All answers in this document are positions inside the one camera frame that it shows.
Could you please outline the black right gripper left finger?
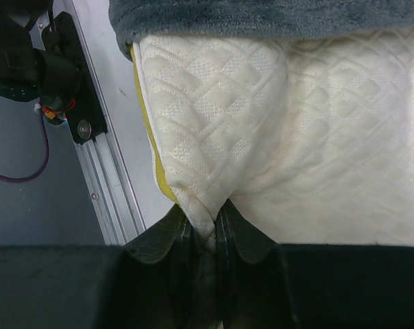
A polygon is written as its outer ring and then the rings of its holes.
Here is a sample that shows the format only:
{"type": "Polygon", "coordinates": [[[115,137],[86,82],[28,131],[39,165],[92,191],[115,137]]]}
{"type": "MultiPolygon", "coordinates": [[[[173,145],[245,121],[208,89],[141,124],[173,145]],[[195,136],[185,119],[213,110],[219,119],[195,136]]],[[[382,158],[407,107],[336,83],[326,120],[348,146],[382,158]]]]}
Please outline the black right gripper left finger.
{"type": "Polygon", "coordinates": [[[125,245],[0,247],[0,328],[185,328],[191,243],[173,206],[125,245]]]}

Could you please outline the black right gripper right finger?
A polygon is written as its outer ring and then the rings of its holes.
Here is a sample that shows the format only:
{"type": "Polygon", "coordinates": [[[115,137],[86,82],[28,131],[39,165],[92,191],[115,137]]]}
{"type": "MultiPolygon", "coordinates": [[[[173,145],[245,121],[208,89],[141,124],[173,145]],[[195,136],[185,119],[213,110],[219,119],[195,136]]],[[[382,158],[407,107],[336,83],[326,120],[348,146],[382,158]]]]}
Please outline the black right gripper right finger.
{"type": "Polygon", "coordinates": [[[216,233],[225,328],[414,328],[414,247],[279,244],[232,202],[216,233]]]}

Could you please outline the cream quilted pillow yellow trim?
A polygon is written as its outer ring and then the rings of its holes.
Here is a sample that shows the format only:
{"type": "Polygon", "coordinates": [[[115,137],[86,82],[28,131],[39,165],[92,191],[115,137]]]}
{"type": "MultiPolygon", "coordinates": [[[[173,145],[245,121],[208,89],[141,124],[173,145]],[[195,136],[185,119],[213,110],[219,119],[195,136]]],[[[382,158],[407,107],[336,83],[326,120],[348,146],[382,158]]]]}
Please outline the cream quilted pillow yellow trim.
{"type": "Polygon", "coordinates": [[[280,243],[414,245],[414,26],[130,55],[156,183],[205,244],[231,201],[280,243]]]}

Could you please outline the grey zebra pillowcase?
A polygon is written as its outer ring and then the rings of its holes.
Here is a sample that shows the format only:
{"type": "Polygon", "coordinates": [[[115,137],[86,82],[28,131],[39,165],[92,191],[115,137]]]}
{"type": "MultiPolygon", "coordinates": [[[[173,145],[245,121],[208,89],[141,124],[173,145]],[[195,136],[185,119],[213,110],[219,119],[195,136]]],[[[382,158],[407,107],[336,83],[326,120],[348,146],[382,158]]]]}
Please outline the grey zebra pillowcase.
{"type": "Polygon", "coordinates": [[[149,35],[316,39],[414,25],[414,1],[110,1],[121,48],[149,35]]]}

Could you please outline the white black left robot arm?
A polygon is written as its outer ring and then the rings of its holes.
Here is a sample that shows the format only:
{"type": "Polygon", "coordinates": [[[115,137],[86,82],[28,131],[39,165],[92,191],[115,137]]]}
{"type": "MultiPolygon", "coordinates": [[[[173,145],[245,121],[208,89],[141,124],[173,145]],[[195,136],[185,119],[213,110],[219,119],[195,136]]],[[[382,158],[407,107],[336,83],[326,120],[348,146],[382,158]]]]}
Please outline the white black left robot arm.
{"type": "Polygon", "coordinates": [[[75,106],[80,70],[62,55],[52,1],[0,1],[0,96],[18,102],[39,100],[43,112],[62,114],[75,106]],[[44,14],[55,43],[41,50],[29,33],[44,14]]]}

